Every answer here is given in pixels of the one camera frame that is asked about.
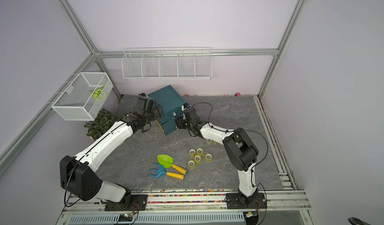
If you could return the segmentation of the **teal three-drawer cabinet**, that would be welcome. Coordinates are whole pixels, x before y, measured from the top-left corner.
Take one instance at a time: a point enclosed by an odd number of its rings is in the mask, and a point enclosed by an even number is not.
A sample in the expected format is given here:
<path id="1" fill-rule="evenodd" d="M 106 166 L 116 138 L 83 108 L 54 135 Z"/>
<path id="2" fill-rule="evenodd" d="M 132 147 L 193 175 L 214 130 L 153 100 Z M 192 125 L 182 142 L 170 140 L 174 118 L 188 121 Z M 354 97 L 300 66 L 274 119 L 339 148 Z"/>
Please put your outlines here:
<path id="1" fill-rule="evenodd" d="M 186 103 L 183 97 L 171 86 L 152 92 L 148 95 L 163 109 L 163 117 L 157 122 L 165 136 L 177 130 L 177 120 L 183 116 L 182 105 Z"/>

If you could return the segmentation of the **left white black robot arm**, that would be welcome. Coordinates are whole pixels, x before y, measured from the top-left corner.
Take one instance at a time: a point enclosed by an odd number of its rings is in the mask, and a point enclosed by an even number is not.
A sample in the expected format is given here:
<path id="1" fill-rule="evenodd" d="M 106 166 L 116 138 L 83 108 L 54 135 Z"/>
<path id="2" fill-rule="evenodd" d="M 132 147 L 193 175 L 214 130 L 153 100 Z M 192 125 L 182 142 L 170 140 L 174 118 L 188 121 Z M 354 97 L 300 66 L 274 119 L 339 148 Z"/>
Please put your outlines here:
<path id="1" fill-rule="evenodd" d="M 111 203 L 131 204 L 131 190 L 100 179 L 96 171 L 103 161 L 126 139 L 163 117 L 163 107 L 146 94 L 140 94 L 131 113 L 118 119 L 93 144 L 75 156 L 60 161 L 60 185 L 82 201 L 100 199 Z"/>

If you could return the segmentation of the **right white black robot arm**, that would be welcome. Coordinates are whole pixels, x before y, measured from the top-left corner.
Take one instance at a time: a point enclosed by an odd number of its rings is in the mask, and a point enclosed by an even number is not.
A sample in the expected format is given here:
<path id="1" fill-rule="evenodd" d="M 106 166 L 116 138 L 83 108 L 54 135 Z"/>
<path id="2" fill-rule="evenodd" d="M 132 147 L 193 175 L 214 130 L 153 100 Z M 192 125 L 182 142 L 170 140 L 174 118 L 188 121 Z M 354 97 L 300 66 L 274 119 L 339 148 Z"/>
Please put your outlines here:
<path id="1" fill-rule="evenodd" d="M 242 128 L 228 130 L 217 127 L 198 116 L 196 109 L 184 104 L 183 116 L 177 120 L 177 128 L 189 131 L 192 137 L 209 139 L 224 146 L 231 164 L 238 170 L 239 198 L 252 203 L 258 195 L 252 168 L 257 163 L 259 150 Z"/>

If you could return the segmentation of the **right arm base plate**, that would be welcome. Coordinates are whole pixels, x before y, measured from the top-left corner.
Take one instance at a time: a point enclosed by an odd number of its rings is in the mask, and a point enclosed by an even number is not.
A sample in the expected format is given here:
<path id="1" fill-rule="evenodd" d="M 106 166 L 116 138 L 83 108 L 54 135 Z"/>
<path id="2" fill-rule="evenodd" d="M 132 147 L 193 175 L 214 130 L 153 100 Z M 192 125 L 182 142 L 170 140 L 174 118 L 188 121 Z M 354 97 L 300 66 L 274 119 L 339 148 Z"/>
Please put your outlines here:
<path id="1" fill-rule="evenodd" d="M 228 193 L 224 199 L 229 210 L 259 210 L 267 208 L 265 195 L 255 192 L 250 197 L 241 193 Z"/>

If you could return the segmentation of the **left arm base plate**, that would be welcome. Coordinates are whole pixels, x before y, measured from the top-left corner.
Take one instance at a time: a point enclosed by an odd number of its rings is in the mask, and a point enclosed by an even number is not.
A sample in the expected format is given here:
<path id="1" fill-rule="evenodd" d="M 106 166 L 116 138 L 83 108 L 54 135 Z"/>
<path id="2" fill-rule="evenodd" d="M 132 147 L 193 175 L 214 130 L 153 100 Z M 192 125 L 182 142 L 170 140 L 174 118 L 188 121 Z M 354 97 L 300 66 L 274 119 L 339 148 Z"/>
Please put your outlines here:
<path id="1" fill-rule="evenodd" d="M 147 206 L 148 195 L 130 194 L 119 203 L 107 202 L 106 212 L 144 211 Z"/>

